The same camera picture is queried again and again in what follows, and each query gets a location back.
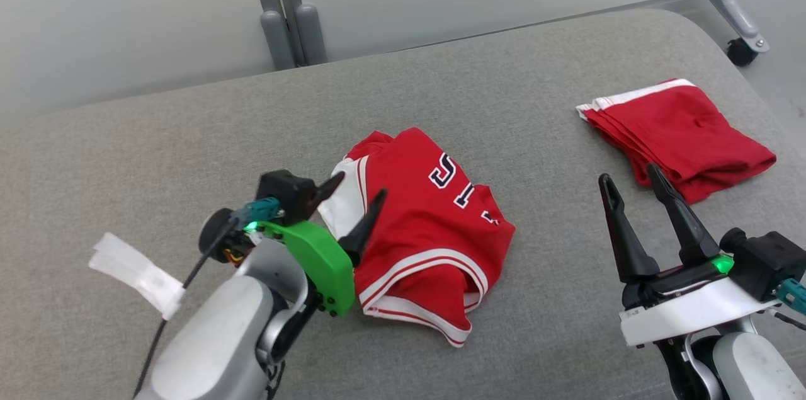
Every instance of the teal cable connector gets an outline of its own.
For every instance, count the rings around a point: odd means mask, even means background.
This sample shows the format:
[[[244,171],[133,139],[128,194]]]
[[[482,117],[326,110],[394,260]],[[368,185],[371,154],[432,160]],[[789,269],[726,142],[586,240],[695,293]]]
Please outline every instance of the teal cable connector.
[[[790,278],[781,282],[775,297],[795,312],[806,315],[806,287],[797,280]]]

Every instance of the gray table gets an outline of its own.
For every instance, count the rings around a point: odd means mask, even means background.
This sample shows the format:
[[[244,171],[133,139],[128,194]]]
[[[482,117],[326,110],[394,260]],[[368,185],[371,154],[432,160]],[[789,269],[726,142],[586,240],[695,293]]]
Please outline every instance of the gray table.
[[[326,178],[372,130],[423,128],[518,228],[465,348],[423,326],[319,315],[280,398],[671,398],[654,348],[627,348],[596,177],[608,171],[662,268],[677,243],[662,205],[574,105],[673,77],[702,87],[778,155],[695,206],[716,237],[740,226],[806,243],[804,162],[719,48],[673,13],[637,10],[271,73],[57,113],[0,133],[0,397],[127,398],[159,314],[87,268],[104,231],[175,277],[219,207],[261,173]],[[170,338],[232,273],[208,263]],[[803,335],[760,331],[806,374]]]

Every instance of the white paper tag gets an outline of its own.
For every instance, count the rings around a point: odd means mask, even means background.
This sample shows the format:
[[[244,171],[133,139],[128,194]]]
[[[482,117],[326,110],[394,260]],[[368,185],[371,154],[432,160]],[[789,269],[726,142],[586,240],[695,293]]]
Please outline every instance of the white paper tag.
[[[179,310],[184,288],[182,282],[154,265],[149,257],[112,233],[95,244],[95,254],[89,260],[89,267],[133,287],[162,314],[170,320]]]

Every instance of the partition leg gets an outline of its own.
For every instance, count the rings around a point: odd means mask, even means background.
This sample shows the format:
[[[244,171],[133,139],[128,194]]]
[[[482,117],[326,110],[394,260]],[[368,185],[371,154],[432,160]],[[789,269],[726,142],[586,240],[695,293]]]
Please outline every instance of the partition leg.
[[[734,27],[734,30],[739,33],[739,36],[744,39],[749,48],[759,53],[769,50],[769,44],[758,33],[758,27],[747,15],[738,0],[711,0],[711,3],[719,10],[723,18]]]

